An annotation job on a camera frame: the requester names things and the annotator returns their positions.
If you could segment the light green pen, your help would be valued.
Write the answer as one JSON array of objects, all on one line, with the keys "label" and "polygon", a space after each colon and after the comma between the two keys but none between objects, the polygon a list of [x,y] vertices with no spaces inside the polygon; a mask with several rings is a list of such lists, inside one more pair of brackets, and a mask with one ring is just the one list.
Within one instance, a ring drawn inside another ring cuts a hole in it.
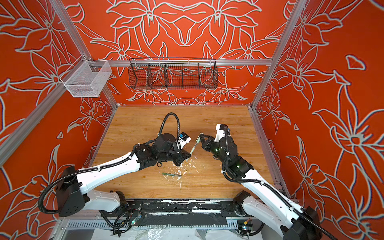
[{"label": "light green pen", "polygon": [[190,155],[193,154],[194,150],[196,149],[196,147],[197,147],[197,145],[198,145],[199,143],[200,143],[200,140],[196,140],[195,145],[193,146],[193,148],[192,148],[191,151],[190,151]]}]

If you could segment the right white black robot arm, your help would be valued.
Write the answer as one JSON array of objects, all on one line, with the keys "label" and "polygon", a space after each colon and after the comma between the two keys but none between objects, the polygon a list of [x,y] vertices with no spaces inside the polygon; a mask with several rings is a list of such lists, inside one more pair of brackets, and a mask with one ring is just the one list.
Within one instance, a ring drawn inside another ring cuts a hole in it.
[{"label": "right white black robot arm", "polygon": [[321,227],[319,215],[313,208],[304,208],[290,200],[239,155],[227,125],[218,124],[216,130],[215,137],[200,134],[199,139],[203,150],[221,161],[225,179],[248,189],[238,194],[241,210],[260,220],[284,240],[320,240],[323,236],[335,239]]}]

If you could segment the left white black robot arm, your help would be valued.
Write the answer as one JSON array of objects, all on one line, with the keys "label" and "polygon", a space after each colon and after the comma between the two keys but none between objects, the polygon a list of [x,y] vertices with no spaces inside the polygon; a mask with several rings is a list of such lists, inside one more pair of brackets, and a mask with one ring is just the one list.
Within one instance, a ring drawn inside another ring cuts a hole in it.
[{"label": "left white black robot arm", "polygon": [[123,205],[123,196],[117,192],[98,192],[91,196],[95,188],[123,175],[135,173],[149,167],[162,167],[166,162],[173,162],[179,167],[191,157],[184,150],[191,138],[181,132],[180,120],[177,119],[177,134],[164,133],[164,126],[170,116],[162,121],[155,139],[144,144],[136,144],[127,154],[104,164],[76,170],[71,166],[62,175],[43,189],[38,200],[40,212],[47,215],[58,214],[60,217],[71,216],[83,209],[95,209],[113,212]]}]

